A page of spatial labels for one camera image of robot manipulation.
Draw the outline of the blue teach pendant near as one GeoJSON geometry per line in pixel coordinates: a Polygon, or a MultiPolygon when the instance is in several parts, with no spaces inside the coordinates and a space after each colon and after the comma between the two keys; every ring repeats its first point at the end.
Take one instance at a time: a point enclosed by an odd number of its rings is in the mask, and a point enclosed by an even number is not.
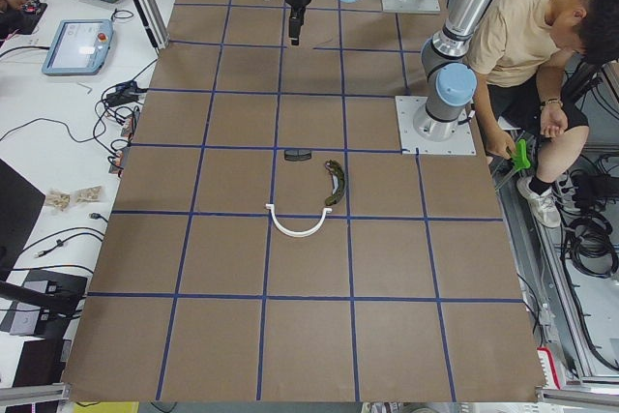
{"type": "Polygon", "coordinates": [[[114,34],[110,19],[62,20],[45,57],[42,73],[94,75],[102,68],[114,34]]]}

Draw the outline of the person in beige shirt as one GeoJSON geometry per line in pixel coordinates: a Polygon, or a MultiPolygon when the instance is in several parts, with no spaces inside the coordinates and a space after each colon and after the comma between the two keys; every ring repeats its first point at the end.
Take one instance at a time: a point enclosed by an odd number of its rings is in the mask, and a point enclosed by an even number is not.
{"type": "Polygon", "coordinates": [[[548,228],[561,223],[552,185],[589,134],[587,117],[561,96],[576,54],[597,65],[617,59],[618,0],[492,0],[464,58],[477,77],[473,104],[486,157],[507,160],[516,149],[501,118],[545,139],[535,173],[516,186],[548,228]]]}

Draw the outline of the green plastic tool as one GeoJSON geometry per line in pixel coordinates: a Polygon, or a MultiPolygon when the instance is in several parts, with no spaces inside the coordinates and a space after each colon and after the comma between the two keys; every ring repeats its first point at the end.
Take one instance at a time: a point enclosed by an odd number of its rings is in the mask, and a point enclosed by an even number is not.
{"type": "Polygon", "coordinates": [[[509,171],[510,174],[516,174],[531,167],[527,141],[525,139],[520,139],[515,143],[514,149],[510,151],[510,156],[512,161],[512,168],[509,171]]]}

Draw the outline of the dark grey brake pad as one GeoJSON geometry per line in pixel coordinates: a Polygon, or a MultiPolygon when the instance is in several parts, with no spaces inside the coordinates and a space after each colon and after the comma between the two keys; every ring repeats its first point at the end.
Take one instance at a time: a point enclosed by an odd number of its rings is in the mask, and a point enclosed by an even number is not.
{"type": "Polygon", "coordinates": [[[286,149],[283,151],[283,157],[287,162],[306,162],[312,157],[310,149],[286,149]]]}

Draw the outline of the olive metal brake shoe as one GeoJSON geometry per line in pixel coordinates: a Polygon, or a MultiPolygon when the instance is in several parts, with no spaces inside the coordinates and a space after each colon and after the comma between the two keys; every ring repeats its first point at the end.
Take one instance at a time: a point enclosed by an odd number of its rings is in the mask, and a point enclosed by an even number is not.
{"type": "Polygon", "coordinates": [[[347,178],[344,169],[339,162],[335,160],[327,160],[324,165],[333,181],[332,193],[325,198],[324,204],[326,207],[331,207],[337,205],[344,198],[347,178]]]}

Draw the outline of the white curved plastic bracket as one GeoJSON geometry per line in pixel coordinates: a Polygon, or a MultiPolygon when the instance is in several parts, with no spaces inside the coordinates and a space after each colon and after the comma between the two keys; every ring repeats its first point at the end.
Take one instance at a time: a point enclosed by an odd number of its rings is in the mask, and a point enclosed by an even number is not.
{"type": "Polygon", "coordinates": [[[266,212],[270,215],[273,227],[281,234],[293,238],[308,238],[319,232],[326,220],[332,215],[331,207],[323,207],[317,216],[302,218],[283,218],[279,216],[279,210],[273,203],[264,205],[266,212]]]}

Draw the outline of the black power adapter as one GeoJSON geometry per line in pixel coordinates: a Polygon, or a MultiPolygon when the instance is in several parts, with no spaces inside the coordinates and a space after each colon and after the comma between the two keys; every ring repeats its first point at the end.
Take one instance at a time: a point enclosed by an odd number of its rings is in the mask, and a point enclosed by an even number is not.
{"type": "Polygon", "coordinates": [[[140,88],[135,82],[117,85],[113,92],[105,95],[104,102],[108,107],[116,107],[127,103],[137,103],[148,89],[140,88]]]}

